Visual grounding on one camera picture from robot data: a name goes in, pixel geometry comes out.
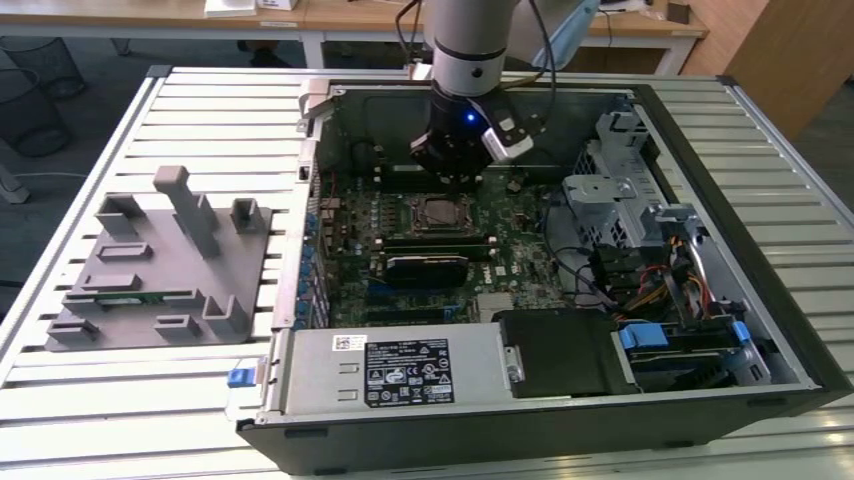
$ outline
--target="small circuit board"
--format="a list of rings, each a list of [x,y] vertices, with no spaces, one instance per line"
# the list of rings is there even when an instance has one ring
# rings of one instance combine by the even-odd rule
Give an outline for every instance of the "small circuit board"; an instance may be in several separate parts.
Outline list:
[[[515,308],[567,306],[541,230],[554,186],[525,187],[509,171],[466,194],[336,183],[320,215],[332,327],[479,322],[478,295],[493,293]]]

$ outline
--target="black trash bin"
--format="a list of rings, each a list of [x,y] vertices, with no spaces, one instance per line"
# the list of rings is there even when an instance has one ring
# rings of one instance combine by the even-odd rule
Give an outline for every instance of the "black trash bin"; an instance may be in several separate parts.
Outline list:
[[[0,138],[27,157],[62,149],[71,132],[32,70],[0,69]]]
[[[70,98],[86,89],[68,47],[62,38],[0,37],[3,50],[19,68],[32,70],[42,88],[55,99]]]

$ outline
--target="table leg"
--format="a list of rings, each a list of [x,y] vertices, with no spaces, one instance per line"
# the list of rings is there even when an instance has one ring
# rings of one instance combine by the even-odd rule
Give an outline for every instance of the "table leg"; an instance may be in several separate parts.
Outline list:
[[[130,38],[111,38],[112,48],[116,50],[116,55],[127,57],[131,54],[131,39]]]
[[[691,54],[697,38],[671,38],[670,48],[665,52],[662,61],[655,69],[655,75],[679,75],[685,62]]]
[[[30,198],[30,190],[3,165],[0,165],[0,197],[10,203],[24,203]]]
[[[324,68],[323,62],[323,32],[302,32],[300,41],[306,52],[306,66],[311,69]]]

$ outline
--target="power supply label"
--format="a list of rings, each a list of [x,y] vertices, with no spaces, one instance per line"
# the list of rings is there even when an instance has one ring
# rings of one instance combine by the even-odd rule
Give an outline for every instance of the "power supply label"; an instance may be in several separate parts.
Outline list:
[[[365,403],[371,408],[454,403],[447,339],[365,345]]]

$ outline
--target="gray plastic stand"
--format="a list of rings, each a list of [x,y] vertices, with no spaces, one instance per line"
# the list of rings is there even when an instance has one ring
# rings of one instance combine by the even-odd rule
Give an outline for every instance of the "gray plastic stand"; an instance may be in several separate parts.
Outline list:
[[[104,232],[48,329],[48,350],[248,339],[272,212],[254,199],[214,210],[188,177],[172,166],[155,175],[175,211],[146,212],[132,195],[104,199]]]

